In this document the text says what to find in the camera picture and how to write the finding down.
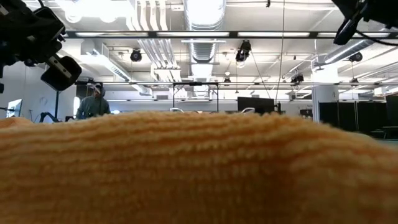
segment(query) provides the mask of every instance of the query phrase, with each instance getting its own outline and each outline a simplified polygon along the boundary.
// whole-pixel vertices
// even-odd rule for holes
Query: white pillar
[[[312,67],[311,80],[315,83],[338,83],[338,67],[335,64]],[[337,102],[339,98],[337,85],[321,85],[312,88],[313,120],[320,122],[319,103]]]

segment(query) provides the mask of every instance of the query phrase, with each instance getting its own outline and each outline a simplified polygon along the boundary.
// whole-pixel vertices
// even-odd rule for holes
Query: metal frame
[[[189,86],[202,86],[202,85],[215,85],[217,87],[217,112],[220,112],[220,98],[218,95],[218,90],[220,89],[220,85],[219,83],[215,83],[215,82],[174,82],[172,83],[173,85],[173,108],[175,108],[175,94],[178,93],[178,91],[180,91],[185,85],[189,85]],[[181,88],[179,88],[177,90],[177,92],[175,91],[175,86],[176,85],[182,85]]]
[[[312,82],[302,82],[302,83],[277,83],[277,82],[236,82],[236,83],[225,83],[225,82],[103,82],[103,85],[154,85],[154,86],[171,86],[171,85],[218,85],[218,86],[230,86],[230,85],[258,85],[258,86],[323,86],[323,85],[337,85],[337,86],[361,86],[361,85],[376,85],[376,86],[389,86],[389,85],[398,85],[398,82],[359,82],[359,83],[350,83],[350,82],[337,82],[337,83],[312,83]]]
[[[334,39],[333,31],[74,31],[68,30],[66,39]],[[365,32],[365,34],[384,40],[398,39],[398,32]],[[365,39],[355,34],[352,39]]]

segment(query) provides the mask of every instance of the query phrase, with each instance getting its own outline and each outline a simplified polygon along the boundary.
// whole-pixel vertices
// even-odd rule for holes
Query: ceiling beam
[[[390,32],[366,32],[368,36],[382,40],[398,39],[396,30]],[[330,31],[74,31],[68,30],[66,39],[334,39]],[[353,39],[364,39],[355,34]]]

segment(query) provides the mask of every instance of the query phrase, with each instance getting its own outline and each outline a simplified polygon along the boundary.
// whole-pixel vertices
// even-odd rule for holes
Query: black monitor
[[[275,111],[274,99],[238,97],[238,111],[246,108],[254,108],[256,113],[264,114]]]

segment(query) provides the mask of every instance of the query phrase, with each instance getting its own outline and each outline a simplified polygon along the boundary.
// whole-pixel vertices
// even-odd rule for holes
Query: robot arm
[[[4,66],[18,61],[30,67],[47,63],[50,68],[42,81],[57,91],[70,87],[81,67],[70,57],[57,56],[61,41],[65,41],[63,34],[65,26],[51,9],[41,7],[32,12],[21,0],[0,0],[0,78]]]

